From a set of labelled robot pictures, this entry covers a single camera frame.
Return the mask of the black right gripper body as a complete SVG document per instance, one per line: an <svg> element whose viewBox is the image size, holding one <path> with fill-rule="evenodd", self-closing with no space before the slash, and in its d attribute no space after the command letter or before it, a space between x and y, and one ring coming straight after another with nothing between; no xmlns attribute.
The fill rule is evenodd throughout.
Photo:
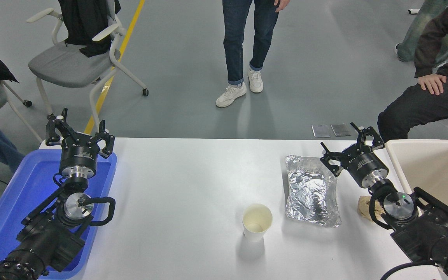
<svg viewBox="0 0 448 280"><path fill-rule="evenodd" d="M373 152L349 151L347 171L359 187L372 187L386 178L388 167Z"/></svg>

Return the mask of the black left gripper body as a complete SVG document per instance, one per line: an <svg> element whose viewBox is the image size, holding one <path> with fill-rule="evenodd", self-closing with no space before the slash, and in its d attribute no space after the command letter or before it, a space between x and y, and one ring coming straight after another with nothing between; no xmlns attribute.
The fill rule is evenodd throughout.
<svg viewBox="0 0 448 280"><path fill-rule="evenodd" d="M87 141L80 144L63 142L61 147L60 169L73 166L96 169L98 152L100 151L97 143L88 143Z"/></svg>

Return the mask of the seated person's hand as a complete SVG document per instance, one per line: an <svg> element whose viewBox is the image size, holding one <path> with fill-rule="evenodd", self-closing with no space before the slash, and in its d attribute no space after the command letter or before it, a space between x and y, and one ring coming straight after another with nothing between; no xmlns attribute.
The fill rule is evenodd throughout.
<svg viewBox="0 0 448 280"><path fill-rule="evenodd" d="M417 78L418 85L424 91L428 91L431 95L443 94L443 85L446 83L446 76L440 74L429 74Z"/></svg>

